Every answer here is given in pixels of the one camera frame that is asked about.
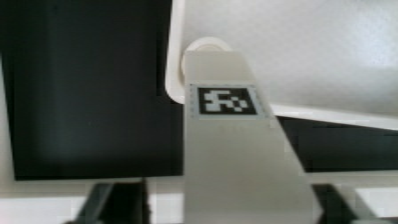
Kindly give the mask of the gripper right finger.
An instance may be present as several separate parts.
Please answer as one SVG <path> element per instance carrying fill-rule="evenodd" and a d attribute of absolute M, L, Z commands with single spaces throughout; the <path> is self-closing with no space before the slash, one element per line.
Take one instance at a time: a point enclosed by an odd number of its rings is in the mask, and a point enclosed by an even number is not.
<path fill-rule="evenodd" d="M 315 184 L 313 190 L 324 209 L 317 224 L 352 224 L 352 221 L 358 219 L 358 215 L 336 187 L 331 184 Z"/>

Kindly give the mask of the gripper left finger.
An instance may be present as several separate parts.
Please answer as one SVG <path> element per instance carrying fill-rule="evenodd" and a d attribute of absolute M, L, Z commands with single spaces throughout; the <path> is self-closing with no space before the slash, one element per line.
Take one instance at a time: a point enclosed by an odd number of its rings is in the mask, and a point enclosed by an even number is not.
<path fill-rule="evenodd" d="M 150 224 L 148 182 L 100 183 L 68 224 Z"/>

